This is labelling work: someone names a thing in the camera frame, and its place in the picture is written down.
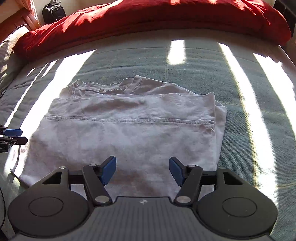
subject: red blanket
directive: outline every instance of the red blanket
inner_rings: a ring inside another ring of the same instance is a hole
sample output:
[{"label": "red blanket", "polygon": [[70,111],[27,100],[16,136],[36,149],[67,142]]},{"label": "red blanket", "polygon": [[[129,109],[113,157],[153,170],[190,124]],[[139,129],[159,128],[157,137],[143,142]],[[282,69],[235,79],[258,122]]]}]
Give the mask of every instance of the red blanket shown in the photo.
[{"label": "red blanket", "polygon": [[14,51],[32,61],[95,39],[177,28],[249,34],[280,45],[291,38],[284,17],[262,0],[118,0],[28,32]]}]

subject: wooden headboard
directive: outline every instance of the wooden headboard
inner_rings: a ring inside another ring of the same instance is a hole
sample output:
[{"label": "wooden headboard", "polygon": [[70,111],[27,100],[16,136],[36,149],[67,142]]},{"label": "wooden headboard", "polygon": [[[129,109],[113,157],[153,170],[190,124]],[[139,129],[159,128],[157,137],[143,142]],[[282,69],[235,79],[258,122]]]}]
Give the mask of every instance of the wooden headboard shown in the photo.
[{"label": "wooden headboard", "polygon": [[40,28],[37,20],[33,17],[33,15],[26,9],[22,8],[18,10],[15,14],[10,16],[8,19],[4,20],[0,23],[0,42],[5,40],[9,34],[16,27],[27,24],[27,28],[30,31],[34,31]]}]

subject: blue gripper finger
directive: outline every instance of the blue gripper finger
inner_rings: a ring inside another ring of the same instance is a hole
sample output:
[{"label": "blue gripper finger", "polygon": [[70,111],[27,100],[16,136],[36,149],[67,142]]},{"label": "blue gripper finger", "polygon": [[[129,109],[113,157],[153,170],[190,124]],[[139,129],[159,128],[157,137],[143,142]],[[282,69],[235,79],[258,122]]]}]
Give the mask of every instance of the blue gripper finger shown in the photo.
[{"label": "blue gripper finger", "polygon": [[21,129],[6,129],[3,131],[3,134],[8,136],[21,136],[22,130]]},{"label": "blue gripper finger", "polygon": [[181,187],[186,180],[186,167],[174,156],[169,160],[169,169],[173,178],[179,187]]},{"label": "blue gripper finger", "polygon": [[113,174],[116,171],[116,158],[115,156],[110,156],[105,160],[100,167],[102,168],[103,174],[99,177],[101,183],[106,186],[111,180]]}]

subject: white t-shirt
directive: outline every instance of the white t-shirt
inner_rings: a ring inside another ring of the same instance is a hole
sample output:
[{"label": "white t-shirt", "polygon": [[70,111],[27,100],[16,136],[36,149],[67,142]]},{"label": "white t-shirt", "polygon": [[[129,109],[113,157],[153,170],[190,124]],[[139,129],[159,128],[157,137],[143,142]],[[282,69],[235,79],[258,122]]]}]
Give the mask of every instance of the white t-shirt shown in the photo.
[{"label": "white t-shirt", "polygon": [[27,155],[19,178],[32,185],[60,166],[78,170],[113,155],[117,169],[105,187],[113,200],[174,198],[179,187],[169,158],[216,170],[225,121],[226,108],[214,93],[197,95],[138,75],[105,86],[77,80],[62,90],[21,146]]}]

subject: clothing tag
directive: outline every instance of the clothing tag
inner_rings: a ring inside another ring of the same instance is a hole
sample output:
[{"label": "clothing tag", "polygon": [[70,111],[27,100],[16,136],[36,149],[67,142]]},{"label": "clothing tag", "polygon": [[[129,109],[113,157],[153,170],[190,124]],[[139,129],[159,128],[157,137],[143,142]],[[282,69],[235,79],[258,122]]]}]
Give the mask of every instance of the clothing tag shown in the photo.
[{"label": "clothing tag", "polygon": [[105,89],[99,89],[99,94],[104,94],[105,93]]}]

